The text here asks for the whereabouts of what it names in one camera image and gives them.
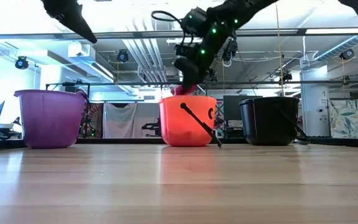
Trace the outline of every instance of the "table surface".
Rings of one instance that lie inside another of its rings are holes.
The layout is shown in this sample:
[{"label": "table surface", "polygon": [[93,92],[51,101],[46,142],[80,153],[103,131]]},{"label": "table surface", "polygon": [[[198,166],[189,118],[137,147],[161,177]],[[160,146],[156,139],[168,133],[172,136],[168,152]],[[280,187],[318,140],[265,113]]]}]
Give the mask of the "table surface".
[{"label": "table surface", "polygon": [[358,224],[358,148],[0,151],[0,223]]}]

